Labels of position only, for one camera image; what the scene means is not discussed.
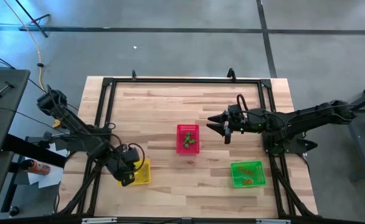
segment orange bottle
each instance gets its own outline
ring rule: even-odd
[[[51,167],[43,162],[35,161],[33,159],[26,159],[19,164],[21,169],[33,174],[47,175],[51,171]]]

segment metal clamp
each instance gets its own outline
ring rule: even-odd
[[[117,217],[106,217],[106,218],[83,218],[82,224],[92,224],[92,223],[116,223],[118,221]]]
[[[227,78],[231,78],[232,77],[232,82],[236,82],[237,81],[237,77],[235,76],[235,72],[234,69],[230,68],[228,70],[228,74],[227,74]]]
[[[131,79],[133,81],[137,81],[137,74],[135,73],[135,71],[133,70],[132,74],[131,74]]]
[[[290,224],[290,220],[262,218],[262,219],[256,219],[256,224]]]

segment white paper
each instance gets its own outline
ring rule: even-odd
[[[48,150],[55,152],[64,157],[66,157],[66,155],[67,155],[66,149],[57,151],[55,148],[55,143],[50,144],[50,148]],[[48,187],[48,186],[59,184],[59,182],[62,180],[62,176],[64,174],[64,169],[57,167],[57,166],[50,165],[50,164],[48,164],[48,165],[51,167],[51,170],[50,170],[50,173],[47,175],[27,173],[27,177],[29,178],[29,183],[31,185],[38,182],[39,188],[43,188],[43,187]]]

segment yellow basket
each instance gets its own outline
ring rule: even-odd
[[[140,161],[135,162],[135,167],[139,167],[142,163],[142,159]],[[144,165],[142,168],[134,173],[135,181],[130,185],[139,185],[139,184],[149,184],[151,182],[151,164],[149,159],[145,159]]]

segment black stand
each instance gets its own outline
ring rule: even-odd
[[[50,14],[46,14],[46,15],[44,15],[44,16],[40,16],[40,17],[38,17],[37,19],[33,19],[33,17],[26,11],[26,9],[22,6],[22,4],[18,1],[18,0],[15,0],[16,1],[16,3],[18,3],[18,5],[23,9],[23,11],[26,13],[26,15],[27,16],[29,16],[29,18],[31,19],[31,22],[30,23],[28,23],[28,24],[26,24],[26,26],[29,26],[29,25],[31,25],[31,24],[34,24],[34,25],[36,25],[36,27],[40,30],[40,32],[43,34],[43,36],[45,37],[45,38],[47,38],[48,37],[48,35],[44,32],[44,30],[41,28],[41,26],[37,23],[37,21],[39,21],[40,22],[40,20],[41,19],[43,19],[43,18],[45,18],[45,17],[49,17],[50,16]]]
[[[2,149],[61,168],[64,168],[66,163],[66,157],[21,140],[11,134],[7,134]]]

